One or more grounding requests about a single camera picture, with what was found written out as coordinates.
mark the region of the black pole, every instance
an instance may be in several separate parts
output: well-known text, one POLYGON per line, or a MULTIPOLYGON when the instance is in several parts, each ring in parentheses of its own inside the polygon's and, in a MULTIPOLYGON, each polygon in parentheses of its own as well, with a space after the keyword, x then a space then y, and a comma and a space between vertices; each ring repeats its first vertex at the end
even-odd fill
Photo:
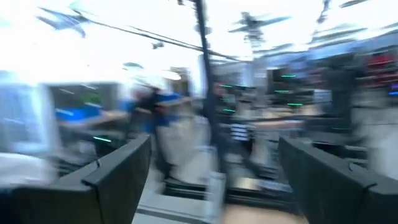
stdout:
POLYGON ((203 47, 203 61, 205 64, 205 72, 206 72, 206 79, 207 79, 207 107, 204 108, 207 110, 208 121, 210 124, 210 131, 211 135, 216 144, 216 150, 218 155, 218 172, 226 173, 225 166, 223 166, 223 159, 220 157, 220 150, 223 150, 221 138, 220 138, 220 128, 218 126, 218 119, 216 117, 216 97, 214 94, 214 83, 215 79, 213 74, 211 73, 210 67, 210 59, 209 59, 209 50, 207 47, 207 40, 206 40, 206 20, 203 15, 203 0, 196 0, 196 7, 197 7, 197 17, 198 17, 198 24, 199 24, 199 31, 200 31, 200 40, 203 47))
MULTIPOLYGON (((85 12, 80 12, 80 11, 77 11, 77 10, 74 10, 74 11, 78 12, 80 14, 86 14, 85 12)), ((202 51, 202 49, 200 47, 198 47, 198 46, 195 46, 195 45, 192 45, 192 44, 187 44, 187 43, 184 43, 182 41, 171 39, 171 38, 159 35, 159 34, 151 33, 151 32, 148 32, 146 30, 138 29, 138 28, 133 27, 133 26, 127 26, 127 27, 131 27, 131 28, 136 29, 136 30, 138 30, 140 32, 145 32, 146 34, 141 34, 139 32, 134 32, 134 31, 127 30, 127 29, 122 29, 120 27, 111 26, 111 25, 108 25, 108 24, 104 24, 102 22, 96 22, 96 21, 91 20, 91 19, 89 19, 87 17, 85 17, 85 18, 89 22, 91 22, 93 24, 97 24, 97 25, 104 26, 104 27, 107 27, 107 28, 116 29, 116 30, 123 31, 123 32, 128 32, 130 34, 136 34, 136 35, 139 35, 139 36, 142 36, 142 37, 147 37, 147 38, 150 38, 150 39, 153 39, 153 40, 162 41, 162 42, 165 42, 165 43, 168 43, 168 44, 173 44, 173 45, 176 45, 176 46, 179 46, 179 47, 183 47, 183 48, 186 48, 186 49, 202 51)), ((245 62, 245 61, 242 61, 242 60, 238 60, 238 59, 236 59, 236 58, 234 58, 232 56, 223 55, 221 53, 214 52, 212 50, 210 50, 209 53, 210 53, 210 55, 224 57, 224 58, 227 58, 227 59, 232 60, 234 62, 245 62)))

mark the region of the man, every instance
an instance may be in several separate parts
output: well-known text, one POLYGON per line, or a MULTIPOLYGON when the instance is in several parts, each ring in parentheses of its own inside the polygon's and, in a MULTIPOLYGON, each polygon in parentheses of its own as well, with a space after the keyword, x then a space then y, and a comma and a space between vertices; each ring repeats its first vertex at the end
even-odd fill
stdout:
POLYGON ((331 91, 331 110, 328 113, 340 118, 334 128, 351 129, 351 98, 356 73, 356 70, 337 63, 331 64, 322 73, 326 89, 331 91))
MULTIPOLYGON (((149 90, 150 92, 135 92, 137 103, 134 110, 150 114, 148 131, 154 135, 156 151, 155 165, 156 168, 163 173, 164 179, 168 179, 170 178, 173 165, 167 162, 165 150, 161 141, 161 135, 157 129, 158 126, 167 125, 167 120, 165 118, 167 109, 158 104, 160 102, 160 89, 150 87, 149 90)), ((132 111, 129 124, 132 124, 134 115, 135 113, 132 111)))
MULTIPOLYGON (((260 168, 251 162, 249 153, 243 149, 242 145, 232 139, 230 135, 230 127, 225 127, 231 125, 231 114, 228 114, 229 112, 228 110, 225 111, 225 108, 234 107, 234 105, 231 104, 232 102, 223 100, 223 98, 226 96, 226 90, 219 82, 216 82, 213 88, 215 93, 216 118, 217 122, 221 124, 221 127, 218 129, 220 132, 217 133, 217 135, 215 135, 215 133, 211 133, 210 144, 214 145, 217 140, 221 143, 221 147, 218 147, 216 150, 220 172, 227 172, 225 158, 229 150, 232 150, 234 153, 239 154, 242 157, 243 164, 246 168, 253 172, 256 177, 262 178, 262 172, 260 171, 260 168)), ((207 99, 203 105, 203 112, 206 118, 208 118, 208 106, 209 104, 207 99)))

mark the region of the green light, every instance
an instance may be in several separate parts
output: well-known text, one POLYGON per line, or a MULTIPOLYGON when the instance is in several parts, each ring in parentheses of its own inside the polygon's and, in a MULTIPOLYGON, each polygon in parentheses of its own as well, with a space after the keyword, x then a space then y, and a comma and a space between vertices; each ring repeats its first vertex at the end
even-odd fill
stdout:
POLYGON ((109 140, 109 139, 103 139, 103 138, 99 138, 99 137, 93 137, 94 139, 97 139, 97 140, 101 140, 101 141, 106 141, 106 142, 112 142, 111 140, 109 140))

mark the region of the black monitor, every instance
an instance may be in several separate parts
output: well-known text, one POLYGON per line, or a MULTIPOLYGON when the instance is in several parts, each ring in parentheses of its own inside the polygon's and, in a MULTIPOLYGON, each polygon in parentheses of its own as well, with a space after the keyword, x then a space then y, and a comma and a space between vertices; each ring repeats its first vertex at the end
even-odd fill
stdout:
POLYGON ((118 102, 118 84, 109 83, 86 83, 49 86, 56 109, 80 109, 88 105, 98 105, 103 110, 115 110, 118 102))
POLYGON ((284 69, 283 68, 278 68, 271 70, 272 71, 272 81, 277 82, 277 83, 282 83, 284 82, 284 78, 282 77, 284 74, 284 69))

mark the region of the striped shirt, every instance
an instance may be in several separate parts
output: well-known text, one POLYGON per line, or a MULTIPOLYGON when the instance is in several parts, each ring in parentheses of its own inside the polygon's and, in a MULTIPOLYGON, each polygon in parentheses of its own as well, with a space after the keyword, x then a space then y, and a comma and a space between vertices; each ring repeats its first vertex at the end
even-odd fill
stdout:
POLYGON ((251 132, 246 124, 231 124, 231 137, 237 141, 248 141, 251 139, 251 132))

